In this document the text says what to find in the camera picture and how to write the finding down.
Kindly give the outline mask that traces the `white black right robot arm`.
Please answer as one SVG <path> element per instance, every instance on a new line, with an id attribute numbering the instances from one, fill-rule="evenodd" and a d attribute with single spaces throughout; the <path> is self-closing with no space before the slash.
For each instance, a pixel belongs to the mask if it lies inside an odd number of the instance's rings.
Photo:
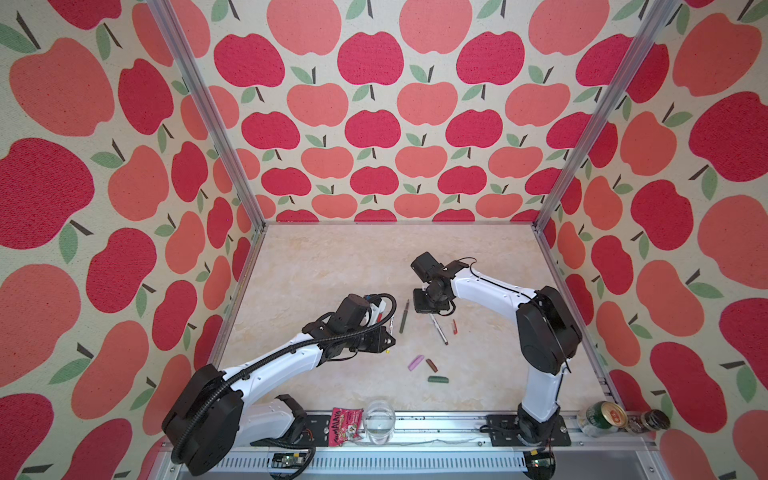
<path id="1" fill-rule="evenodd" d="M 523 288 L 483 276 L 470 257 L 446 265 L 424 252 L 411 269 L 423 286 L 413 291 L 415 311 L 449 316 L 457 299 L 474 302 L 514 320 L 520 350 L 529 365 L 523 400 L 517 408 L 517 432 L 526 445 L 547 442 L 560 412 L 559 393 L 583 335 L 561 293 L 545 286 Z"/>

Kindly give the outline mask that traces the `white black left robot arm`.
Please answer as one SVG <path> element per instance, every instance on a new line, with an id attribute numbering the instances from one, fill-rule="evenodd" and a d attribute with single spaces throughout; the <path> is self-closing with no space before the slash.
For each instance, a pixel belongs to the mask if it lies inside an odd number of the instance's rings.
<path id="1" fill-rule="evenodd" d="M 388 293 L 347 295 L 337 309 L 306 324 L 282 346 L 236 367 L 206 364 L 195 372 L 162 421 L 171 461 L 194 476 L 216 466 L 235 446 L 252 443 L 291 448 L 305 429 L 306 413 L 289 395 L 262 398 L 286 381 L 342 352 L 380 354 L 395 345 L 387 325 L 397 311 Z"/>

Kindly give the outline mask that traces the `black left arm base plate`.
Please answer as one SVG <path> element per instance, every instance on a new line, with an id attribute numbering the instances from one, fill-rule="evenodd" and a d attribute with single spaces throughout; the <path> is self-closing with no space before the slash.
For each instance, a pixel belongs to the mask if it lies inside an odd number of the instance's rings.
<path id="1" fill-rule="evenodd" d="M 270 446 L 274 442 L 295 447 L 327 447 L 329 445 L 330 415 L 307 415 L 296 419 L 285 434 L 277 439 L 262 439 L 251 446 Z"/>

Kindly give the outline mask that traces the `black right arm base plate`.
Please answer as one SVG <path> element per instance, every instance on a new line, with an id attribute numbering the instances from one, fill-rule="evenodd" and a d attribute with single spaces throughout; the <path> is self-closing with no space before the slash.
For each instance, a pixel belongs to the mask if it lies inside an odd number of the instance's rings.
<path id="1" fill-rule="evenodd" d="M 479 428 L 487 434 L 494 447 L 569 447 L 572 441 L 561 415 L 556 414 L 544 423 L 524 416 L 487 415 Z"/>

